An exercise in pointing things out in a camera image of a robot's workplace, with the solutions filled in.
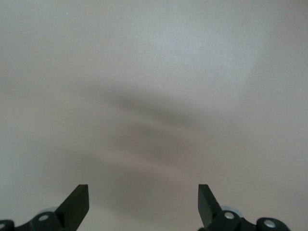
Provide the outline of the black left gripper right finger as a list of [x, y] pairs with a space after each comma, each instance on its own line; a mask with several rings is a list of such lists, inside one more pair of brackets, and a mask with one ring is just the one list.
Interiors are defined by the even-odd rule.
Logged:
[[291, 231], [275, 218], [259, 218], [256, 224], [231, 210], [224, 210], [207, 184], [198, 185], [198, 212], [203, 227], [198, 231]]

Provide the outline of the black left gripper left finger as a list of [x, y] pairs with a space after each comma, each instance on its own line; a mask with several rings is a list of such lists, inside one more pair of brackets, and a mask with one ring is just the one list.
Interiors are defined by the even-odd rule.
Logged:
[[89, 207], [89, 187], [80, 184], [55, 211], [42, 212], [18, 227], [12, 220], [0, 220], [0, 231], [77, 231]]

